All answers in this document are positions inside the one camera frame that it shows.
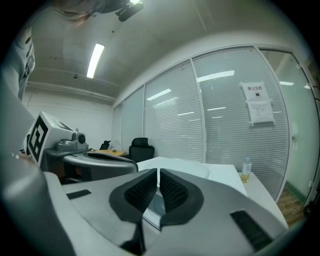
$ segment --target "white wall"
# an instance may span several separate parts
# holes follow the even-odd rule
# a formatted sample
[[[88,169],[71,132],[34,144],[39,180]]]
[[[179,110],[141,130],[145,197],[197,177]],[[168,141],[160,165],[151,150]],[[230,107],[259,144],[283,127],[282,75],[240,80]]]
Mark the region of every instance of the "white wall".
[[[44,111],[84,133],[89,148],[111,140],[112,107],[106,101],[73,93],[28,88],[22,103],[34,118]]]
[[[124,87],[124,90],[119,94],[112,107],[116,107],[130,93],[148,80],[183,60],[205,52],[214,51],[215,49],[239,45],[270,45],[289,48],[293,50],[294,55],[301,61],[305,61],[310,54],[307,44],[292,30],[291,26],[285,28],[282,26],[281,29],[270,28],[270,31],[262,29],[238,30],[210,34],[186,43],[156,61]]]

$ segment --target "black office chair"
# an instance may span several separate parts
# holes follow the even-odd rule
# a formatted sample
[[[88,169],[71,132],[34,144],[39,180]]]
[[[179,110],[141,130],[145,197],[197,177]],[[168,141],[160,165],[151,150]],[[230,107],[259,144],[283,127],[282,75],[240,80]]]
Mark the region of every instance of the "black office chair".
[[[100,150],[107,150],[110,146],[110,141],[111,140],[105,140],[103,144],[101,144]]]
[[[135,161],[136,163],[152,159],[154,157],[155,148],[148,144],[148,138],[135,138],[129,147],[129,154],[122,155]]]

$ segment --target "ceiling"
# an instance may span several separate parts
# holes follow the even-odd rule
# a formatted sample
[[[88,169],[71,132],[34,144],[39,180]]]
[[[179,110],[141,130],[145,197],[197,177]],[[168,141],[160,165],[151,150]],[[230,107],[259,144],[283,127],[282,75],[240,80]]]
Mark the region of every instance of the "ceiling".
[[[141,2],[143,10],[125,22],[108,13],[76,26],[52,9],[40,13],[32,26],[36,65],[29,82],[116,98],[152,63],[187,42],[222,31],[267,30],[277,24],[257,0]],[[105,48],[90,79],[86,75],[96,43]]]

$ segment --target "black rubber pad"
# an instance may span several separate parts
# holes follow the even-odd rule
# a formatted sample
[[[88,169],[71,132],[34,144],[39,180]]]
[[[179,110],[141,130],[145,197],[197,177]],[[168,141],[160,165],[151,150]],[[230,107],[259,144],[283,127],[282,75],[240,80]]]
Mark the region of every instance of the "black rubber pad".
[[[84,197],[89,194],[91,194],[91,192],[88,189],[84,189],[84,190],[68,193],[68,194],[66,194],[66,196],[71,200],[71,199]]]
[[[236,211],[230,215],[256,251],[272,242],[268,234],[244,210]]]
[[[109,203],[120,220],[140,223],[142,215],[157,191],[157,169],[116,187],[109,196]]]
[[[166,169],[160,169],[160,192],[166,212],[160,219],[160,228],[187,223],[204,203],[204,195],[195,184]]]

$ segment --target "window blind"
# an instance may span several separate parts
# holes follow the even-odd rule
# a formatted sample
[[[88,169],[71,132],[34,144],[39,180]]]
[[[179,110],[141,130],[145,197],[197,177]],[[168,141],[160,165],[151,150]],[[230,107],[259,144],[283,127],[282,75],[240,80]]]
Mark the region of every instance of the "window blind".
[[[145,84],[144,136],[154,156],[203,161],[199,93],[190,61]]]
[[[124,100],[122,113],[122,150],[129,153],[134,138],[142,137],[144,88]]]
[[[285,104],[271,70],[253,48],[224,50],[193,60],[204,107],[206,162],[232,164],[241,172],[250,157],[252,171],[276,199],[287,168],[289,126]],[[240,82],[263,81],[272,99],[272,122],[249,124]]]
[[[122,103],[119,104],[112,112],[111,148],[116,150],[121,150],[122,106]]]

